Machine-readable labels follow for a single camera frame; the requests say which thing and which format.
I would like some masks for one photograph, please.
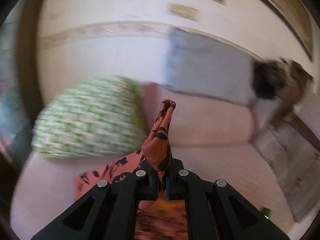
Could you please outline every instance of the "white wall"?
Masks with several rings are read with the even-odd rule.
[[[39,82],[44,103],[83,80],[111,74],[164,82],[166,39],[116,37],[84,39],[42,50]]]
[[[292,58],[301,63],[302,66],[316,78],[316,82],[320,77],[320,30],[316,26],[314,20],[312,25],[314,29],[314,60],[310,62],[307,55],[303,51],[297,39],[285,24],[276,16],[267,6],[260,0],[224,0],[225,5],[217,3],[212,0],[45,0],[41,21],[39,25],[39,37],[52,36],[66,30],[77,28],[83,25],[92,25],[97,23],[115,22],[115,21],[152,21],[161,23],[170,23],[177,26],[186,26],[198,29],[203,32],[211,33],[216,36],[225,38],[234,42],[262,58],[278,58],[279,56],[285,58]],[[173,16],[167,13],[167,4],[169,2],[180,3],[186,6],[191,6],[199,10],[198,21],[187,20],[178,16]],[[154,45],[145,51],[145,55],[154,54],[164,51],[164,43],[161,41],[158,45],[155,41]],[[64,48],[49,48],[46,52],[39,51],[40,58],[40,78],[42,82],[42,89],[46,90],[45,86],[50,86],[45,77],[47,68],[47,60],[42,57],[42,54],[55,54],[54,50],[61,51],[60,57],[71,57],[68,64],[63,62],[55,62],[56,57],[51,57],[51,67],[59,68],[51,69],[50,72],[54,76],[61,76],[65,71],[68,72],[69,67],[72,65],[72,58],[75,60],[74,65],[77,65],[77,71],[81,78],[74,80],[69,85],[63,84],[62,87],[52,84],[54,87],[52,95],[44,93],[46,102],[52,99],[61,89],[67,88],[70,85],[80,82],[83,79],[95,76],[94,72],[87,73],[82,68],[87,68],[86,64],[92,60],[92,50],[101,49],[101,46],[106,46],[105,55],[102,57],[100,54],[95,53],[95,69],[99,69],[101,74],[108,74],[108,64],[114,62],[114,57],[121,57],[123,54],[132,62],[128,68],[137,68],[140,65],[139,60],[144,57],[143,55],[137,60],[134,54],[127,55],[126,50],[118,51],[112,54],[108,50],[108,46],[113,43],[110,39],[94,40],[86,45],[76,48],[76,45],[64,45]],[[155,61],[151,58],[144,59],[145,64],[148,66],[141,66],[137,69],[147,69],[154,64]]]

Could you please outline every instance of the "sofa cushion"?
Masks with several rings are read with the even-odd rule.
[[[172,155],[202,179],[212,182],[225,179],[256,208],[271,209],[271,221],[281,230],[287,232],[294,223],[271,168],[249,144],[172,147]],[[31,153],[12,199],[10,223],[17,236],[21,240],[30,240],[74,203],[75,176],[117,158],[117,155],[110,154],[102,158],[48,159]]]
[[[247,142],[252,138],[254,121],[245,106],[175,93],[158,84],[144,85],[144,88],[142,105],[148,129],[151,129],[157,115],[154,101],[171,99],[177,104],[169,130],[172,146],[226,145]]]
[[[252,115],[255,122],[255,133],[263,131],[269,124],[270,120],[280,108],[282,101],[279,98],[272,100],[257,99],[251,107]]]

